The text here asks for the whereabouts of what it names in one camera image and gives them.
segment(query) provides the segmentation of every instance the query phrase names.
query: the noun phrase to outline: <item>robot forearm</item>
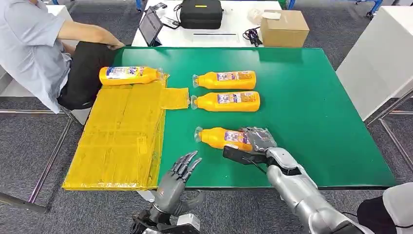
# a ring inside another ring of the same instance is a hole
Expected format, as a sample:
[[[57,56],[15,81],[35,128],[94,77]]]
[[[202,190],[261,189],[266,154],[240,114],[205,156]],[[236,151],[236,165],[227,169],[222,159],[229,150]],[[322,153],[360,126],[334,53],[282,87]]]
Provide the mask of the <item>robot forearm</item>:
[[[267,157],[275,159],[275,165],[269,165],[267,169],[269,182],[309,233],[372,233],[334,209],[304,168],[285,149],[270,148]]]

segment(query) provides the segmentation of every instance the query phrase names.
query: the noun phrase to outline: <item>bottle label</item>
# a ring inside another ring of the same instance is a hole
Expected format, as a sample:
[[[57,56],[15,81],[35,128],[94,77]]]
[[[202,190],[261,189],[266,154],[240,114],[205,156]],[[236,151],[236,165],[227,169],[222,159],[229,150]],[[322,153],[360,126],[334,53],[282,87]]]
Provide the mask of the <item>bottle label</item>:
[[[131,79],[143,75],[145,67],[108,67],[107,79]]]
[[[218,103],[240,103],[255,101],[255,96],[252,92],[234,93],[234,94],[218,94]]]
[[[235,132],[235,131],[226,131],[224,140],[232,142],[240,142],[244,144],[251,144],[245,133]]]
[[[242,72],[218,72],[217,73],[217,81],[225,81],[225,80],[236,80],[236,79],[251,79],[252,74],[250,71],[242,71]]]

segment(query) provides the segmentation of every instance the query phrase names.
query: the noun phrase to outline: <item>robotic arm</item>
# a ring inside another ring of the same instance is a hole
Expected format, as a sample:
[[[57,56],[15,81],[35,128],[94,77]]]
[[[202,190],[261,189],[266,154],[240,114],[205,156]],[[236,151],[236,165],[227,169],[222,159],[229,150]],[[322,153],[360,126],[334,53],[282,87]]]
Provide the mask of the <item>robotic arm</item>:
[[[267,129],[244,128],[252,152],[225,146],[223,156],[242,164],[265,163],[269,182],[280,193],[291,212],[300,218],[307,233],[311,234],[372,234],[368,228],[353,222],[332,207],[320,194],[317,185],[291,154],[277,147]],[[180,196],[201,158],[190,162],[197,151],[180,157],[162,177],[155,202],[149,210],[134,216],[131,234],[198,234],[200,220],[193,214],[184,213],[200,204],[204,196],[199,194],[190,201],[182,202]],[[171,225],[170,216],[179,216],[176,225]]]
[[[242,164],[266,163],[269,182],[280,193],[291,212],[312,234],[370,234],[368,228],[353,222],[332,207],[317,185],[291,154],[277,147],[267,129],[244,128],[254,152],[225,146],[224,157]]]

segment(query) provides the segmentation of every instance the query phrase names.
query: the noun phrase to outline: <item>bottle cap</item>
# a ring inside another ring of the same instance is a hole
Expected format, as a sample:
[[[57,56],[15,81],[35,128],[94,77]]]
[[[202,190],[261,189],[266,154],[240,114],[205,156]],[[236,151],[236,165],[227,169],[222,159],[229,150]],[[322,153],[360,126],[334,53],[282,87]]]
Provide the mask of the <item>bottle cap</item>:
[[[164,70],[161,67],[156,69],[156,74],[157,74],[159,80],[165,80],[166,79],[166,77],[164,76]]]
[[[192,110],[198,109],[197,97],[195,95],[191,96],[191,109]]]
[[[198,81],[198,76],[197,75],[192,76],[192,86],[194,88],[199,87],[199,81]]]
[[[196,142],[201,142],[202,140],[202,128],[201,127],[195,128],[194,138]]]

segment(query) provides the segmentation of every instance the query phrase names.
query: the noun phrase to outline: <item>plastic bottle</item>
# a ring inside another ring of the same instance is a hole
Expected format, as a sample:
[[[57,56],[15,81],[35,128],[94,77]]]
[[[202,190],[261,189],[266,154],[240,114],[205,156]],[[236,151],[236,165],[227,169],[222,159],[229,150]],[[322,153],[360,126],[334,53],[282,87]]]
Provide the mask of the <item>plastic bottle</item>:
[[[102,67],[99,72],[104,85],[147,84],[162,78],[162,69],[150,67]]]
[[[254,89],[257,76],[254,71],[208,72],[192,76],[192,85],[207,89]]]
[[[207,111],[254,112],[260,108],[260,95],[255,91],[209,93],[202,97],[191,96],[191,108]]]
[[[235,146],[240,150],[252,151],[252,145],[243,132],[226,130],[223,128],[195,129],[195,141],[203,142],[213,148],[223,149],[226,145]]]

